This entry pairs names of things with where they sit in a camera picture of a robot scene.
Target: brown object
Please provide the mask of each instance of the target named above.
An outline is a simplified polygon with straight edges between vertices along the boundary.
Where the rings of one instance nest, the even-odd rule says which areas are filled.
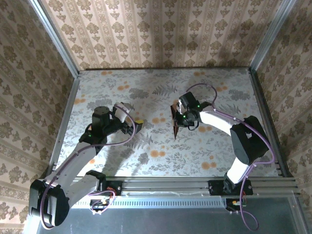
[[[179,127],[175,126],[175,121],[174,121],[174,118],[176,116],[176,104],[171,105],[170,109],[171,109],[171,116],[172,116],[172,125],[174,127],[174,136],[175,136],[175,139],[176,139],[176,135],[177,135],[177,132],[179,130]]]

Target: grey metal panel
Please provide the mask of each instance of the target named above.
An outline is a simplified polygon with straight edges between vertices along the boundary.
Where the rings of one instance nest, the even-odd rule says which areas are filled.
[[[288,14],[293,8],[296,0],[283,0],[279,9],[277,10],[274,19],[272,20],[258,50],[256,51],[254,58],[250,64],[252,69],[257,70],[259,65],[261,64],[263,58],[269,51],[270,46],[275,40],[279,30],[281,29],[283,23],[288,17]]]
[[[226,199],[209,198],[124,198],[117,197],[110,209],[225,208]],[[87,201],[77,202],[72,209],[89,209]]]
[[[279,163],[279,169],[281,171],[281,175],[283,177],[292,177],[291,173],[288,170],[288,166],[282,157],[281,151],[280,151],[280,144],[279,139],[277,136],[277,132],[275,130],[273,120],[271,117],[271,113],[268,107],[268,104],[264,98],[263,90],[260,84],[260,81],[258,79],[257,73],[254,69],[250,68],[250,79],[254,90],[254,95],[257,100],[260,114],[263,120],[264,129],[268,136],[269,142],[271,144],[271,147],[273,149],[273,152],[275,154],[275,159]]]
[[[56,46],[58,52],[62,56],[64,62],[66,63],[68,69],[72,73],[74,78],[78,77],[78,68],[76,67],[74,61],[72,60],[70,53],[66,49],[61,37],[59,36],[55,26],[53,25],[48,13],[46,12],[43,4],[40,0],[29,0],[33,6],[36,14],[40,18],[45,30],[52,39],[54,45]]]
[[[257,234],[298,234],[287,198],[248,199],[246,211],[259,221]],[[254,228],[254,221],[246,216]],[[247,234],[241,216],[224,208],[108,209],[92,215],[72,209],[62,225],[38,234]]]
[[[60,127],[59,127],[57,140],[56,140],[54,148],[53,148],[52,156],[50,159],[50,163],[49,163],[49,167],[48,167],[46,175],[49,175],[52,172],[54,165],[56,165],[56,163],[58,161],[59,154],[60,154],[60,151],[62,149],[62,144],[64,141],[67,125],[68,125],[68,122],[70,119],[70,114],[71,114],[72,109],[73,109],[73,105],[75,102],[75,98],[76,98],[78,88],[79,88],[79,78],[75,79],[73,82],[73,86],[72,86],[72,89],[70,91],[70,94],[69,94],[69,97],[67,100],[63,119],[62,119],[62,122],[61,122]]]

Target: wire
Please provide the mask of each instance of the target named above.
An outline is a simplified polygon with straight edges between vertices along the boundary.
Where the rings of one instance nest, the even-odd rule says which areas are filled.
[[[102,210],[102,211],[99,211],[100,214],[102,214],[104,211],[106,211],[109,206],[114,202],[115,198],[116,198],[116,193],[113,191],[113,190],[105,190],[105,191],[102,191],[102,192],[99,192],[99,193],[95,193],[95,194],[89,194],[89,196],[96,196],[96,195],[100,195],[100,194],[103,194],[103,193],[107,193],[107,192],[110,192],[113,194],[113,198],[112,198],[112,201],[110,203],[108,203],[108,205]],[[91,211],[93,212],[94,211],[94,206],[99,204],[100,202],[97,202],[95,204],[92,205],[91,207]]]
[[[121,111],[123,111],[128,117],[129,119],[131,120],[132,122],[132,125],[133,125],[133,132],[132,132],[132,135],[131,137],[129,137],[127,140],[124,140],[122,142],[118,142],[118,143],[109,143],[109,144],[94,144],[94,145],[88,145],[86,147],[83,147],[81,148],[80,150],[77,151],[77,153],[73,154],[73,156],[71,158],[68,159],[68,161],[66,161],[64,163],[64,165],[59,169],[58,173],[52,178],[52,180],[50,181],[50,183],[47,185],[47,187],[45,188],[44,192],[43,192],[43,195],[42,195],[42,198],[41,198],[41,202],[40,202],[40,219],[41,219],[41,224],[42,226],[44,227],[44,229],[47,229],[47,230],[50,230],[52,228],[54,228],[54,226],[48,226],[46,224],[46,222],[44,221],[44,216],[43,216],[43,208],[44,208],[44,201],[46,199],[46,196],[48,194],[48,191],[50,189],[50,187],[52,186],[52,184],[54,183],[54,181],[56,181],[58,179],[58,176],[62,173],[62,171],[65,169],[65,167],[67,167],[68,164],[71,163],[71,161],[76,158],[81,152],[87,150],[87,149],[90,149],[90,148],[93,148],[93,147],[103,147],[103,146],[118,146],[118,145],[123,145],[125,143],[128,143],[130,140],[133,139],[133,137],[135,136],[135,132],[136,132],[136,123],[135,121],[133,120],[133,118],[125,111],[123,110],[121,107],[119,107],[118,105],[114,105],[116,108],[120,109]]]
[[[243,190],[244,190],[244,185],[245,185],[245,182],[246,182],[246,179],[248,178],[249,174],[251,173],[251,171],[253,170],[254,167],[256,167],[258,164],[271,164],[271,163],[274,163],[275,161],[275,154],[274,154],[274,151],[270,145],[270,143],[255,129],[253,128],[252,126],[250,126],[249,124],[245,123],[244,121],[234,117],[234,116],[231,116],[227,113],[224,113],[222,111],[219,111],[215,108],[215,100],[217,98],[217,90],[210,84],[207,84],[207,83],[198,83],[198,84],[194,84],[192,85],[190,88],[188,88],[186,90],[186,92],[188,92],[190,89],[192,89],[193,87],[195,86],[199,86],[199,85],[206,85],[206,86],[209,86],[211,87],[213,90],[214,90],[214,93],[215,93],[215,96],[214,96],[214,99],[211,103],[213,109],[214,109],[214,112],[223,116],[223,117],[226,117],[226,118],[229,118],[229,119],[233,119],[234,121],[237,121],[239,123],[242,123],[244,124],[247,128],[249,128],[251,131],[253,131],[261,140],[263,140],[263,142],[266,144],[266,146],[268,147],[268,149],[270,150],[271,152],[271,155],[272,155],[272,159],[270,161],[266,161],[266,162],[254,162],[250,168],[248,169],[248,171],[245,173],[244,175],[244,179],[243,179],[243,182],[242,182],[242,185],[241,185],[241,189],[240,189],[240,193],[239,193],[239,208],[240,208],[240,213],[241,213],[241,216],[242,216],[242,220],[245,224],[245,226],[250,230],[250,231],[257,231],[259,229],[259,223],[258,223],[258,220],[255,218],[255,216],[253,216],[251,213],[247,212],[247,211],[243,211],[243,206],[242,206],[242,197],[243,197]],[[257,227],[255,229],[251,229],[248,225],[247,225],[247,222],[245,220],[245,217],[244,217],[244,213],[250,215],[256,222],[256,225]]]

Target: floral tablecloth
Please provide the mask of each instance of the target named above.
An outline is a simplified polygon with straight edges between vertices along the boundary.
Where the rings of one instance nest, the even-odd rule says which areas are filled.
[[[201,124],[195,131],[179,129],[174,139],[170,105],[198,82],[207,82],[218,90],[216,106],[237,117],[261,116],[247,68],[85,71],[71,113],[60,165],[72,152],[94,108],[109,108],[116,102],[134,107],[132,116],[143,119],[144,127],[129,143],[104,147],[79,176],[93,169],[107,176],[223,176],[235,155],[231,138],[215,127]],[[211,101],[214,92],[195,87],[194,96]],[[120,142],[123,133],[109,136],[108,142]],[[269,160],[267,153],[261,160]],[[253,176],[277,176],[274,165],[258,166]]]

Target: purple cable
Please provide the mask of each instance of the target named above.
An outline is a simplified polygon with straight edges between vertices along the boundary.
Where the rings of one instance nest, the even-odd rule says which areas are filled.
[[[47,226],[47,224],[44,221],[44,217],[43,217],[43,206],[44,206],[44,201],[46,199],[46,196],[48,194],[49,188],[52,186],[52,184],[54,183],[55,180],[58,179],[58,176],[62,173],[62,171],[65,169],[65,167],[67,167],[67,165],[74,159],[76,158],[82,151],[85,151],[87,149],[93,148],[93,147],[97,147],[97,146],[117,146],[117,145],[123,145],[127,142],[129,142],[130,140],[133,139],[133,137],[135,136],[136,133],[136,124],[135,121],[133,120],[133,118],[125,111],[123,110],[121,107],[117,106],[116,104],[114,105],[116,108],[120,109],[121,111],[123,111],[131,120],[132,122],[132,126],[133,126],[133,132],[131,137],[129,137],[127,140],[122,141],[122,142],[118,142],[118,143],[109,143],[109,144],[95,144],[95,145],[88,145],[84,148],[81,148],[80,150],[77,151],[77,153],[75,153],[70,159],[68,159],[67,162],[64,163],[64,165],[60,168],[60,170],[58,171],[58,173],[56,174],[56,176],[54,176],[51,180],[51,182],[47,185],[47,187],[45,188],[43,195],[42,195],[42,199],[40,202],[40,217],[41,217],[41,224],[42,226],[47,229],[50,230],[52,228],[54,228],[54,226]]]
[[[186,92],[188,92],[191,88],[195,87],[195,86],[198,86],[198,85],[207,85],[209,87],[211,87],[214,92],[215,92],[215,96],[214,96],[214,99],[211,103],[213,109],[214,109],[214,112],[216,112],[217,114],[223,116],[223,117],[226,117],[226,118],[229,118],[229,119],[233,119],[239,123],[242,123],[244,124],[247,128],[249,128],[251,131],[253,131],[261,140],[263,140],[263,142],[266,144],[266,146],[268,147],[268,149],[270,150],[271,154],[272,154],[272,159],[270,161],[267,161],[267,162],[254,162],[251,167],[248,169],[248,171],[246,172],[246,174],[244,175],[244,179],[243,179],[243,182],[242,182],[242,186],[241,186],[241,189],[240,189],[240,194],[239,194],[239,208],[240,208],[240,213],[241,213],[241,216],[242,216],[242,220],[245,224],[245,226],[250,230],[250,231],[257,231],[259,229],[259,223],[258,223],[258,220],[255,218],[255,216],[253,216],[251,213],[247,212],[247,211],[243,211],[243,206],[242,206],[242,197],[243,197],[243,191],[244,191],[244,185],[245,185],[245,182],[246,182],[246,179],[248,178],[249,174],[251,173],[251,171],[253,170],[254,167],[257,166],[257,164],[271,164],[275,161],[275,154],[273,152],[273,149],[271,147],[271,145],[269,144],[269,142],[255,129],[253,128],[252,126],[250,126],[249,124],[245,123],[244,121],[234,117],[234,116],[231,116],[227,113],[224,113],[222,111],[219,111],[215,108],[215,100],[217,98],[217,90],[210,84],[206,84],[206,83],[198,83],[198,84],[195,84],[195,85],[192,85],[190,88],[187,89]],[[247,225],[247,222],[245,220],[245,217],[244,217],[244,213],[246,214],[249,214],[256,222],[257,224],[257,227],[256,229],[251,229],[248,225]]]

